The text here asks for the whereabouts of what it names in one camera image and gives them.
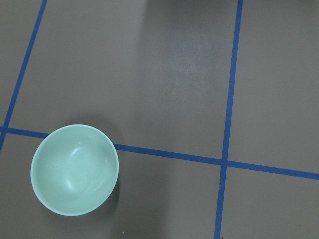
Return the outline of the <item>green bowl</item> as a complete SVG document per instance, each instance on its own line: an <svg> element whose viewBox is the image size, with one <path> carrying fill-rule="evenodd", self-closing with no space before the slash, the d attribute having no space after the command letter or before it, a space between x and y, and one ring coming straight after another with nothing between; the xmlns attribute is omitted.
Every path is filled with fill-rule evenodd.
<svg viewBox="0 0 319 239"><path fill-rule="evenodd" d="M101 206L119 175L119 160L111 140L83 124L61 127L38 146L30 166L33 191L50 211L79 216Z"/></svg>

